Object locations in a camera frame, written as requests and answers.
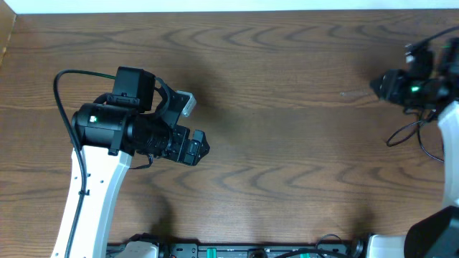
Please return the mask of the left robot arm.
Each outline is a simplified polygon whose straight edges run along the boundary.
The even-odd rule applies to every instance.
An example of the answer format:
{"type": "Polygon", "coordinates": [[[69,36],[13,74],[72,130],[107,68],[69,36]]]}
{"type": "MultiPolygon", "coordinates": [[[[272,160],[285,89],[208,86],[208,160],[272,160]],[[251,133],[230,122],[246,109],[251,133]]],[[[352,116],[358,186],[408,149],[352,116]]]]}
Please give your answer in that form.
{"type": "Polygon", "coordinates": [[[57,108],[73,145],[72,173],[53,257],[106,257],[122,182],[135,154],[195,166],[210,147],[201,130],[178,125],[197,101],[142,69],[119,67],[111,92],[69,118],[53,81],[57,108]]]}

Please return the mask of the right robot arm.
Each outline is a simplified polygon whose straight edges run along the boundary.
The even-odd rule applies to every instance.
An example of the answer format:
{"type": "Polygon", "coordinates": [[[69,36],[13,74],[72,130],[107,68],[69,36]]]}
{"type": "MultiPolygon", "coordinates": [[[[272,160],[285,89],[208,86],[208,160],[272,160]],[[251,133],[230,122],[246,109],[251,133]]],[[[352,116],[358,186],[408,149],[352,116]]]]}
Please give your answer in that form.
{"type": "Polygon", "coordinates": [[[446,41],[439,57],[430,47],[434,37],[406,46],[407,69],[390,69],[369,83],[385,102],[414,115],[409,137],[423,152],[422,129],[438,128],[441,151],[430,157],[443,164],[443,197],[438,211],[411,226],[402,236],[375,234],[367,257],[458,256],[458,38],[446,41]]]}

